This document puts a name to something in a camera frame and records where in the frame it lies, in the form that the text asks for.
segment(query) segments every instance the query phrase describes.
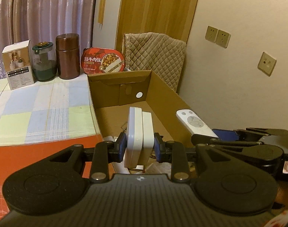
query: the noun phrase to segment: green bottle lid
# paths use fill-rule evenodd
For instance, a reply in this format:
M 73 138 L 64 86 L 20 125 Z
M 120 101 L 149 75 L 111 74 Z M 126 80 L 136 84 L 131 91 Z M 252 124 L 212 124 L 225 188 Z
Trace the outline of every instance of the green bottle lid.
M 40 50 L 50 48 L 54 44 L 52 42 L 41 42 L 38 43 L 37 45 L 33 46 L 33 51 L 35 54 L 40 54 Z

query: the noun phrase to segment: beige quilted fabric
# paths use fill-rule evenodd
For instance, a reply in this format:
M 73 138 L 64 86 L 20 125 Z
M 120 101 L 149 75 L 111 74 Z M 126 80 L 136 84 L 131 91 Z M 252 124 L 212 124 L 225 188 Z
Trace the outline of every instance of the beige quilted fabric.
M 184 63 L 186 43 L 154 32 L 125 34 L 123 37 L 126 67 L 153 70 L 174 91 L 177 91 Z

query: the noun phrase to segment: brown canister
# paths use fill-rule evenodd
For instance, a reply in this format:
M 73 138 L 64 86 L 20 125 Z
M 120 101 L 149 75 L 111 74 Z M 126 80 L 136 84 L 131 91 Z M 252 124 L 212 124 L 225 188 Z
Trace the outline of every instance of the brown canister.
M 62 34 L 56 37 L 56 55 L 59 77 L 73 79 L 80 75 L 79 35 Z

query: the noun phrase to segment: red food container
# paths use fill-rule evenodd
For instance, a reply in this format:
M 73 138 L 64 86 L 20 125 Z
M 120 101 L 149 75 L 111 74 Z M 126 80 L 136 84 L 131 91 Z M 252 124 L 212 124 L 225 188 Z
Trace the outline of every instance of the red food container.
M 84 49 L 81 67 L 86 74 L 122 72 L 125 68 L 123 55 L 112 49 Z

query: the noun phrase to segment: wall socket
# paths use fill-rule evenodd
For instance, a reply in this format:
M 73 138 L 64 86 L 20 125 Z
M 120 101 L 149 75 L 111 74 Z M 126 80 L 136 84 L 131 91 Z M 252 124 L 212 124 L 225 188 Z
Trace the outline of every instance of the wall socket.
M 206 35 L 205 35 L 205 39 L 214 43 L 215 39 L 217 37 L 217 32 L 218 32 L 217 28 L 208 26 L 207 31 L 206 31 Z
M 268 76 L 271 76 L 275 64 L 276 60 L 270 55 L 268 55 L 266 52 L 263 52 L 257 68 L 260 69 L 265 74 L 267 74 Z
M 215 43 L 226 49 L 228 47 L 230 36 L 231 35 L 228 32 L 219 30 L 217 33 L 217 38 L 215 40 Z

